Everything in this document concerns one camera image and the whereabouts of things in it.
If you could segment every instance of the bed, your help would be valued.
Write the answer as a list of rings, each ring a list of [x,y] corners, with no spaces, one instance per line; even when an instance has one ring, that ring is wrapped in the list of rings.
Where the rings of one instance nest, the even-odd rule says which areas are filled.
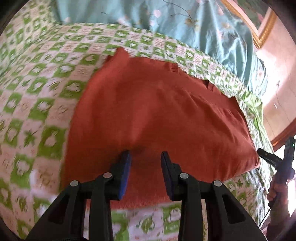
[[[258,97],[265,93],[266,69],[252,33],[220,0],[55,0],[53,5],[60,23],[119,23],[170,36],[216,59]]]
[[[49,1],[30,0],[0,36],[0,214],[19,237],[26,237],[59,193],[74,108],[89,78],[119,46],[131,56],[178,63],[235,96],[255,147],[272,152],[260,98],[219,59],[172,34],[124,23],[57,24],[54,14]],[[261,160],[259,168],[224,183],[258,225],[268,213],[273,173]],[[180,210],[180,202],[113,210],[115,240],[176,240]]]

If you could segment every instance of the black cable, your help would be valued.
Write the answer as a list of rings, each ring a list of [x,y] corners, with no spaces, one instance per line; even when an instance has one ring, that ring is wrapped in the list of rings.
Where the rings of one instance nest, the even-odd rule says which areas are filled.
[[[261,223],[260,223],[260,225],[259,225],[260,228],[261,228],[261,224],[262,224],[262,222],[265,220],[265,218],[266,218],[266,216],[269,214],[270,210],[271,210],[271,208],[269,208],[267,214],[264,216],[263,220],[261,221]]]

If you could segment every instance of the metal screw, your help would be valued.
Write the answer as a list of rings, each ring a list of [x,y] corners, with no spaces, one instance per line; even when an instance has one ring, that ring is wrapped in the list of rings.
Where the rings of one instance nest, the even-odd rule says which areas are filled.
[[[70,186],[72,186],[72,187],[76,187],[77,185],[78,185],[77,180],[73,180],[72,182],[70,182]]]
[[[185,173],[185,172],[182,172],[182,173],[180,174],[180,177],[181,177],[182,179],[187,179],[187,178],[189,177],[189,175],[188,175],[187,173]]]
[[[110,173],[110,172],[105,172],[105,173],[103,174],[103,177],[104,177],[104,178],[110,178],[110,177],[112,177],[112,173]]]
[[[222,186],[222,182],[219,181],[219,180],[216,180],[216,181],[214,181],[214,185],[215,185],[216,187],[220,187],[220,186]]]

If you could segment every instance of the folded cloth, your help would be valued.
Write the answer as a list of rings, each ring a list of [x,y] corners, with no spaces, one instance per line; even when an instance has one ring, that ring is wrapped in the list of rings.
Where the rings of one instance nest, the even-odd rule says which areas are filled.
[[[90,181],[130,150],[126,194],[112,208],[168,201],[162,151],[196,179],[212,182],[260,165],[235,97],[177,64],[130,58],[120,48],[90,79],[68,136],[63,184]]]

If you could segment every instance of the pink wall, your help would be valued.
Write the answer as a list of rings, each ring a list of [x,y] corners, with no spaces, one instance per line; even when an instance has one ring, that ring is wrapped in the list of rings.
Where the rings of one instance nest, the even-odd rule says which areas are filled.
[[[262,97],[263,122],[272,140],[296,118],[296,45],[279,19],[257,56],[269,79]]]

